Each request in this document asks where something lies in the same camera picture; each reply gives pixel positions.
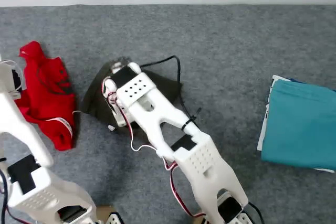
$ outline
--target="teal cloth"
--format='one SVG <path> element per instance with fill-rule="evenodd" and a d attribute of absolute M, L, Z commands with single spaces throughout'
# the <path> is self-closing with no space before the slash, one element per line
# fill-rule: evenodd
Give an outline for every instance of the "teal cloth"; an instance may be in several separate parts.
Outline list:
<path fill-rule="evenodd" d="M 270 94 L 261 159 L 336 170 L 336 92 L 277 81 Z"/>

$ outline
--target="white wire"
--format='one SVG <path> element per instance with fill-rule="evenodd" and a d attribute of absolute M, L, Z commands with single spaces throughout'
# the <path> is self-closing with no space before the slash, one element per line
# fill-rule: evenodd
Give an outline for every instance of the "white wire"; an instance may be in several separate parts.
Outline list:
<path fill-rule="evenodd" d="M 19 75 L 20 75 L 20 85 L 19 87 L 17 87 L 15 90 L 12 90 L 10 92 L 15 92 L 15 91 L 18 91 L 20 88 L 22 88 L 22 83 L 24 82 L 24 76 L 23 76 L 23 71 L 22 71 L 22 68 L 19 67 L 19 65 L 13 61 L 13 60 L 3 60 L 3 61 L 0 61 L 0 64 L 5 64 L 5 63 L 13 63 L 14 66 L 19 70 Z"/>
<path fill-rule="evenodd" d="M 139 148 L 137 148 L 137 149 L 134 148 L 134 146 L 133 146 L 134 135 L 133 135 L 133 129 L 132 129 L 131 123 L 130 123 L 130 121 L 128 121 L 125 112 L 120 108 L 120 106 L 118 105 L 117 101 L 116 101 L 116 100 L 113 100 L 113 102 L 114 102 L 114 104 L 118 107 L 120 113 L 122 114 L 122 116 L 123 116 L 123 118 L 124 118 L 124 120 L 125 120 L 125 122 L 126 122 L 126 125 L 128 126 L 128 128 L 129 128 L 129 130 L 130 130 L 130 133 L 131 133 L 131 149 L 132 149 L 134 152 L 138 152 L 138 151 L 140 151 L 142 148 L 147 147 L 147 148 L 151 148 L 151 149 L 157 151 L 157 149 L 156 149 L 154 146 L 152 146 L 152 145 L 148 145 L 148 144 L 143 144 L 143 145 L 141 145 L 141 146 L 140 146 Z M 168 163 L 167 163 L 167 161 L 166 161 L 166 159 L 165 159 L 164 157 L 162 157 L 162 160 L 163 160 L 164 168 L 165 168 L 166 170 L 168 170 L 168 171 L 170 171 L 171 169 L 173 169 L 174 166 L 176 165 L 176 162 L 173 162 L 173 163 L 169 166 Z"/>

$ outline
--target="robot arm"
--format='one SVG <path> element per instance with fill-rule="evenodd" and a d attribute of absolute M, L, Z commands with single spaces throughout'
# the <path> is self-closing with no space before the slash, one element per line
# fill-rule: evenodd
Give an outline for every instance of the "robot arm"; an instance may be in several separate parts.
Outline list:
<path fill-rule="evenodd" d="M 96 217 L 96 206 L 90 195 L 77 184 L 62 180 L 47 169 L 53 164 L 48 149 L 26 122 L 0 80 L 0 134 L 3 132 L 25 143 L 33 154 L 10 167 L 6 162 L 0 162 L 0 170 L 6 177 L 11 177 L 7 182 L 9 207 L 25 212 L 41 223 L 102 224 Z M 3 158 L 1 142 L 0 145 L 0 158 Z"/>
<path fill-rule="evenodd" d="M 227 190 L 241 209 L 248 204 L 239 180 L 220 156 L 211 137 L 175 108 L 137 64 L 130 63 L 120 69 L 110 79 L 105 79 L 104 85 L 109 94 L 116 94 L 115 101 L 120 105 L 116 109 L 123 108 L 131 115 L 147 134 L 157 155 L 179 165 L 211 224 L 225 222 L 218 211 L 217 194 L 220 190 Z M 143 101 L 150 102 L 151 109 L 144 106 Z M 180 128 L 186 135 L 173 146 L 168 146 L 160 128 L 163 122 Z"/>
<path fill-rule="evenodd" d="M 47 147 L 35 131 L 22 116 L 5 85 L 0 80 L 0 134 L 7 132 L 25 143 L 36 162 L 44 167 L 53 164 L 53 159 Z"/>

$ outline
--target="carpet floor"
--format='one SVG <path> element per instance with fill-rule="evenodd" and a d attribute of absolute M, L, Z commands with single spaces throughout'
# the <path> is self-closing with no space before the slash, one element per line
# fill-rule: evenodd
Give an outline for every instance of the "carpet floor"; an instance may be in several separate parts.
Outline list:
<path fill-rule="evenodd" d="M 191 112 L 202 107 L 198 125 L 212 136 L 266 223 L 334 223 L 334 174 L 262 162 L 256 146 L 273 74 L 336 89 L 336 6 L 0 8 L 3 59 L 24 67 L 18 50 L 31 40 L 49 57 L 61 57 L 78 101 L 108 60 L 147 63 L 178 55 L 186 106 Z M 150 69 L 176 78 L 174 61 Z M 163 131 L 170 144 L 181 136 L 168 125 Z M 86 114 L 70 151 L 56 151 L 39 133 L 55 159 L 52 170 L 85 188 L 97 205 L 114 205 L 125 223 L 192 223 L 171 193 L 162 160 L 152 150 L 132 152 L 127 134 L 112 133 Z M 11 136 L 1 138 L 9 163 L 28 154 Z M 141 143 L 137 137 L 135 145 Z M 175 178 L 185 203 L 197 211 L 188 181 L 179 170 Z"/>

